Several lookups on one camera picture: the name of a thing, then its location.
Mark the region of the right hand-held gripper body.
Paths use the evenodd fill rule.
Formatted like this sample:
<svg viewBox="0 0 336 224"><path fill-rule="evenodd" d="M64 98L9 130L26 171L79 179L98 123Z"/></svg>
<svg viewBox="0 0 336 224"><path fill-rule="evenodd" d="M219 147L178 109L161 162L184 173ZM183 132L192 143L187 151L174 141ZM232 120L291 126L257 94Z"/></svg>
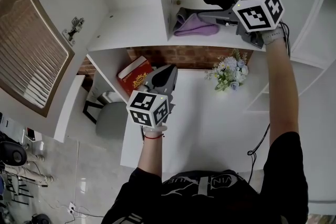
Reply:
<svg viewBox="0 0 336 224"><path fill-rule="evenodd" d="M235 0L216 23L236 26L236 34L243 41L261 49L264 45L261 33L275 30L284 12L281 0Z"/></svg>

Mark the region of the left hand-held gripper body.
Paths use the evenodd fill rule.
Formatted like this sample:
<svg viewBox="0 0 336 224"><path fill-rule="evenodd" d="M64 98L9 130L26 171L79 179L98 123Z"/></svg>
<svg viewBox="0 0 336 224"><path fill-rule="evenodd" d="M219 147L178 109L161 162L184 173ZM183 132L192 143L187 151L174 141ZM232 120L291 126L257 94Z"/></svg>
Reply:
<svg viewBox="0 0 336 224"><path fill-rule="evenodd" d="M172 93L177 82L178 68L174 68L165 86L154 87L152 78L162 69L165 67L162 66L149 73L129 98L127 111L135 124L155 128L166 121L174 107Z"/></svg>

